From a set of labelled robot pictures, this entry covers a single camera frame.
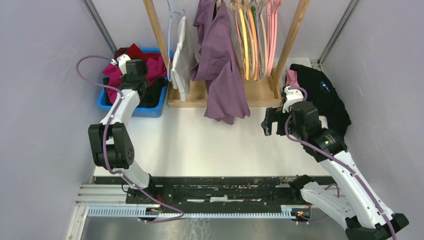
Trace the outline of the purple garment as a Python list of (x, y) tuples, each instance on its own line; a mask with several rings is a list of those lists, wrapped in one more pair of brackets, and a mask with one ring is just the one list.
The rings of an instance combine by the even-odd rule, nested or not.
[(203, 81), (207, 91), (204, 116), (233, 125), (236, 118), (250, 116), (239, 61), (232, 42), (232, 24), (226, 3), (201, 0), (193, 26), (200, 45), (198, 64), (190, 77)]

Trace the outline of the white skirt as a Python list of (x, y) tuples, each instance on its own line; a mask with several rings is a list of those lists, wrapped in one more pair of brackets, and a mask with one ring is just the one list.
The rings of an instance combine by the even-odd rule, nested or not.
[(192, 26), (186, 16), (183, 16), (178, 24), (177, 35), (178, 43), (172, 59), (170, 79), (172, 87), (179, 92), (179, 100), (185, 102), (191, 89), (191, 70), (198, 63)]

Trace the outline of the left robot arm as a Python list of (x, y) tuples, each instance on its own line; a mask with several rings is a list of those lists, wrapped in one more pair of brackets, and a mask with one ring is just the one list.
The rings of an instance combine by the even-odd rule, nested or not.
[(133, 112), (146, 93), (148, 66), (144, 60), (132, 59), (124, 63), (126, 73), (114, 88), (115, 101), (98, 124), (88, 128), (94, 164), (124, 179), (130, 188), (138, 190), (138, 197), (149, 204), (156, 200), (158, 191), (151, 186), (151, 175), (135, 162), (135, 148), (127, 131)]

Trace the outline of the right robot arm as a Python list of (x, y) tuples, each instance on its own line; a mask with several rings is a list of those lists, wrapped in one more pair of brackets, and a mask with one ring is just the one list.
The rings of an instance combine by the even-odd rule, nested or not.
[(308, 175), (290, 183), (289, 199), (295, 204), (307, 202), (336, 221), (350, 240), (395, 240), (409, 224), (403, 213), (395, 213), (366, 181), (344, 140), (337, 132), (322, 126), (319, 111), (310, 101), (299, 101), (288, 108), (269, 107), (261, 127), (271, 135), (277, 123), (277, 135), (302, 145), (334, 179), (346, 201), (330, 194)]

